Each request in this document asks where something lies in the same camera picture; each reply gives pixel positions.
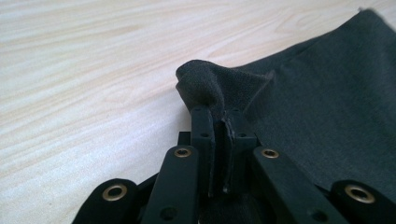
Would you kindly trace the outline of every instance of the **dark fabric bag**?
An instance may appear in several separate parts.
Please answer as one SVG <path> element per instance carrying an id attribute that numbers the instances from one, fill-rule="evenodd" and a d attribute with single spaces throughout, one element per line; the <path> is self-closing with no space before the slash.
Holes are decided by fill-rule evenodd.
<path id="1" fill-rule="evenodd" d="M 244 66 L 190 61 L 177 78 L 187 108 L 209 106 L 215 129 L 238 108 L 314 184 L 353 179 L 396 203 L 396 34 L 372 10 Z"/>

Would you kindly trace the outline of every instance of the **hole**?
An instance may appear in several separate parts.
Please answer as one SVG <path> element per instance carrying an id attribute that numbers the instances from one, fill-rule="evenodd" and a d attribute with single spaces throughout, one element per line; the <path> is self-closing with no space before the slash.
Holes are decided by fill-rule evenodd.
<path id="1" fill-rule="evenodd" d="M 174 154 L 179 158 L 185 158 L 191 155 L 191 150 L 188 148 L 178 148 L 175 150 Z"/>
<path id="2" fill-rule="evenodd" d="M 368 195 L 361 190 L 353 189 L 351 192 L 353 195 L 355 195 L 356 197 L 361 198 L 363 200 L 367 200 L 367 198 L 368 198 Z"/>
<path id="3" fill-rule="evenodd" d="M 277 151 L 275 151 L 273 149 L 264 149 L 262 151 L 262 155 L 266 158 L 274 159 L 279 156 L 279 153 L 277 153 Z"/>
<path id="4" fill-rule="evenodd" d="M 121 193 L 122 193 L 122 189 L 120 187 L 116 187 L 116 188 L 111 189 L 111 190 L 108 191 L 108 195 L 112 196 L 112 197 L 118 196 Z"/>
<path id="5" fill-rule="evenodd" d="M 375 202 L 375 197 L 366 189 L 356 186 L 356 185 L 347 185 L 345 188 L 346 194 L 354 199 L 355 201 L 361 203 L 373 203 Z"/>
<path id="6" fill-rule="evenodd" d="M 329 219 L 327 217 L 326 213 L 324 213 L 318 209 L 308 211 L 308 215 L 311 216 L 315 221 L 318 221 L 318 222 L 327 222 L 327 220 Z"/>
<path id="7" fill-rule="evenodd" d="M 160 216 L 165 221 L 173 220 L 177 216 L 177 210 L 174 207 L 166 207 L 161 211 Z"/>
<path id="8" fill-rule="evenodd" d="M 126 195 L 127 188 L 123 184 L 114 184 L 102 193 L 102 198 L 108 202 L 118 201 Z"/>
<path id="9" fill-rule="evenodd" d="M 186 150 L 186 149 L 180 149 L 180 150 L 178 150 L 177 151 L 177 154 L 178 155 L 186 155 L 187 153 L 189 153 L 189 151 L 188 150 Z"/>

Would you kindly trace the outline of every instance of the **wooden table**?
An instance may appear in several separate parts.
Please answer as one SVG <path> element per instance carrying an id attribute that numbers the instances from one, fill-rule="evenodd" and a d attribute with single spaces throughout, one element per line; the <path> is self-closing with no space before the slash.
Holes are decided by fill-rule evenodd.
<path id="1" fill-rule="evenodd" d="M 0 2 L 0 223 L 70 223 L 111 178 L 140 183 L 190 130 L 192 59 L 236 66 L 389 1 Z"/>

